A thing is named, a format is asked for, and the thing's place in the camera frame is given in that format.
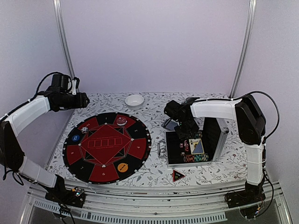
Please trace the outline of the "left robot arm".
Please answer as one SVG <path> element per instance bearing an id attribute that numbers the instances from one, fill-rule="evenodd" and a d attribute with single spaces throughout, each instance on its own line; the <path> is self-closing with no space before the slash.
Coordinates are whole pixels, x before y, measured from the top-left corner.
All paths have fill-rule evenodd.
<path id="1" fill-rule="evenodd" d="M 22 179 L 51 189 L 51 194 L 60 203 L 69 199 L 69 191 L 59 185 L 63 179 L 29 159 L 22 150 L 18 136 L 31 123 L 52 111 L 86 108 L 90 100 L 86 93 L 78 92 L 80 79 L 61 72 L 46 75 L 52 77 L 50 86 L 40 90 L 37 86 L 33 97 L 20 104 L 0 119 L 0 163 L 4 167 L 3 179 L 17 175 L 15 181 L 23 185 Z"/>

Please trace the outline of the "right aluminium frame post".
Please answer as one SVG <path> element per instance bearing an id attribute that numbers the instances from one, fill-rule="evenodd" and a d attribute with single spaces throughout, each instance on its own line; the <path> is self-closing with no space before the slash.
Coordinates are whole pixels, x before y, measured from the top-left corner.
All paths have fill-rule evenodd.
<path id="1" fill-rule="evenodd" d="M 257 2 L 256 0 L 249 1 L 249 7 L 248 7 L 247 20 L 246 20 L 246 26 L 245 26 L 245 31 L 244 31 L 241 53 L 240 53 L 239 61 L 237 64 L 235 76 L 233 79 L 232 87 L 231 87 L 231 90 L 229 93 L 229 98 L 234 98 L 236 96 L 239 82 L 242 77 L 242 71 L 243 71 L 243 67 L 245 64 L 246 55 L 247 55 L 249 42 L 250 42 L 250 36 L 252 33 L 254 20 L 255 20 L 256 2 Z"/>

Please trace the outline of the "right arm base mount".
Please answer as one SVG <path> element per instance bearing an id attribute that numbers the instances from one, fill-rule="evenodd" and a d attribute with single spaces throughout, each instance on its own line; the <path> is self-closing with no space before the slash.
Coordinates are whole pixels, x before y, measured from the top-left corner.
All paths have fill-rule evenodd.
<path id="1" fill-rule="evenodd" d="M 240 207 L 266 199 L 262 187 L 245 185 L 244 190 L 228 192 L 224 199 L 229 208 Z"/>

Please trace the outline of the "orange big blind button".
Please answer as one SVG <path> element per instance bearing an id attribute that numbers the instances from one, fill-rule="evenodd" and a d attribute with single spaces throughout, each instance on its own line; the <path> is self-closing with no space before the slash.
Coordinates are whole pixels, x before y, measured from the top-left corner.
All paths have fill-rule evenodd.
<path id="1" fill-rule="evenodd" d="M 127 171 L 128 171 L 128 164 L 127 164 L 127 163 L 120 163 L 120 164 L 117 166 L 117 169 L 118 169 L 118 171 L 121 172 L 121 173 L 127 172 Z"/>

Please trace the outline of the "red black triangle card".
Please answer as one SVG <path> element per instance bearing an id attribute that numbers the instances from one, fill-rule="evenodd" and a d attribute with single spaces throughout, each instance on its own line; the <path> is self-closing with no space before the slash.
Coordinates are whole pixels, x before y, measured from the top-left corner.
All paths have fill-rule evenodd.
<path id="1" fill-rule="evenodd" d="M 173 172 L 172 172 L 172 180 L 173 180 L 173 182 L 176 182 L 176 181 L 178 181 L 178 180 L 180 180 L 182 178 L 185 178 L 184 174 L 178 172 L 177 170 L 173 170 Z"/>

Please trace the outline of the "blue small blind button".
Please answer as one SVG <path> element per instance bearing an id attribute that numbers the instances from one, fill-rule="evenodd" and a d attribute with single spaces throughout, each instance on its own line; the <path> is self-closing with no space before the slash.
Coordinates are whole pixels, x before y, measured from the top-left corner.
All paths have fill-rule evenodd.
<path id="1" fill-rule="evenodd" d="M 72 136 L 72 138 L 71 138 L 71 140 L 73 141 L 73 142 L 77 142 L 77 141 L 79 141 L 80 140 L 80 136 L 79 135 L 73 135 Z"/>

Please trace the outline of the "red dice group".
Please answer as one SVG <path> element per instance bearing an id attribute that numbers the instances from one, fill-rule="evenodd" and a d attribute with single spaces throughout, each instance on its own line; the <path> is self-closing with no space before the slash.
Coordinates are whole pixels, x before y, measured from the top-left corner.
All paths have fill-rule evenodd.
<path id="1" fill-rule="evenodd" d="M 179 149 L 180 149 L 180 155 L 185 156 L 190 154 L 190 146 L 188 142 L 180 143 L 179 144 Z"/>

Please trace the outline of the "boxed card deck ace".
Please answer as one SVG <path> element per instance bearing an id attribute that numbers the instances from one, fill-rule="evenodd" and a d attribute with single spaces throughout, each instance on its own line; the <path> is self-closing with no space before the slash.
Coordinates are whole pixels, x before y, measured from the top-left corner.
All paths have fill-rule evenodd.
<path id="1" fill-rule="evenodd" d="M 191 154 L 203 154 L 204 148 L 201 139 L 189 139 Z"/>

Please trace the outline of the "blue white chip stack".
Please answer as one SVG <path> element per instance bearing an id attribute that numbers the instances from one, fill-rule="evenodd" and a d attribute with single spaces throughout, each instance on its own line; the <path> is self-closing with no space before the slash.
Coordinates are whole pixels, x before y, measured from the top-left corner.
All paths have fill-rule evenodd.
<path id="1" fill-rule="evenodd" d="M 89 128 L 86 127 L 86 126 L 84 126 L 84 127 L 82 127 L 80 130 L 81 130 L 81 133 L 82 133 L 82 134 L 86 134 L 86 133 L 88 133 Z"/>

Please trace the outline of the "upper poker chip row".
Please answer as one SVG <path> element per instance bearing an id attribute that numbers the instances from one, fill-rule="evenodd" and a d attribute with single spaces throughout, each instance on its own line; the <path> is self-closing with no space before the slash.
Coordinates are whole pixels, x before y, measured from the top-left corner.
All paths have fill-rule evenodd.
<path id="1" fill-rule="evenodd" d="M 202 138 L 202 132 L 198 131 L 192 134 L 191 139 L 201 139 Z"/>

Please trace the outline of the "lower poker chip row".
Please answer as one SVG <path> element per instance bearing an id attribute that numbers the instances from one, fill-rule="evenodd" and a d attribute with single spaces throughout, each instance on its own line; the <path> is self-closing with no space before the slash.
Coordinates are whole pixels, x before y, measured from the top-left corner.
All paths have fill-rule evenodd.
<path id="1" fill-rule="evenodd" d="M 183 157 L 184 163 L 206 162 L 209 160 L 208 154 L 186 154 Z"/>

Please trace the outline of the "white ceramic bowl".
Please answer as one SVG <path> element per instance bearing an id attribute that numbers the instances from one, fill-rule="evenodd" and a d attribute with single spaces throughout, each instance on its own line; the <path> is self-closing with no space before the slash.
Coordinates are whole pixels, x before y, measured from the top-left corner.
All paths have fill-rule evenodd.
<path id="1" fill-rule="evenodd" d="M 144 97 L 138 94 L 129 95 L 125 99 L 125 104 L 130 110 L 138 110 L 144 104 Z"/>

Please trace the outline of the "front aluminium rail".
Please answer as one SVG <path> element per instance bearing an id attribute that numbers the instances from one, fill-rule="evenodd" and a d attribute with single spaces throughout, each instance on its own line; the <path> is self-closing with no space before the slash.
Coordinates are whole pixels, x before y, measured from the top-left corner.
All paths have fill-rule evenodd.
<path id="1" fill-rule="evenodd" d="M 176 187 L 125 187 L 88 185 L 82 208 L 69 213 L 45 199 L 45 191 L 30 186 L 23 204 L 22 224 L 291 224 L 293 222 L 280 184 L 265 183 L 266 199 L 259 217 L 248 219 L 255 204 L 230 208 L 227 193 L 243 190 L 243 181 Z"/>

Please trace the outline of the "left aluminium frame post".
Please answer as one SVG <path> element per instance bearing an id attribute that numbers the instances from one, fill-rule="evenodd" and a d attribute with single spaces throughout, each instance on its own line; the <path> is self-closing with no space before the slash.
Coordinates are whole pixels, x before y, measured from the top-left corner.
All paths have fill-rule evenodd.
<path id="1" fill-rule="evenodd" d="M 58 35 L 59 35 L 60 42 L 62 45 L 63 55 L 64 55 L 64 59 L 66 62 L 68 74 L 70 75 L 71 79 L 73 79 L 76 76 L 75 76 L 73 64 L 71 61 L 71 54 L 69 51 L 67 37 L 66 37 L 66 31 L 65 31 L 65 27 L 64 27 L 64 20 L 63 20 L 62 8 L 61 8 L 61 1 L 53 0 L 53 6 L 54 6 L 56 23 L 57 23 Z"/>

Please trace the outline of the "poker chip row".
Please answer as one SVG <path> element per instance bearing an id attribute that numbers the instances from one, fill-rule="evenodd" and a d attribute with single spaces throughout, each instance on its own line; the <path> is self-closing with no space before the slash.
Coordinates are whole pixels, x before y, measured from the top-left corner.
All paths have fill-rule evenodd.
<path id="1" fill-rule="evenodd" d="M 209 160 L 208 154 L 186 154 L 183 157 L 184 163 L 206 162 Z"/>
<path id="2" fill-rule="evenodd" d="M 192 134 L 191 139 L 201 139 L 202 138 L 202 132 L 198 131 Z"/>

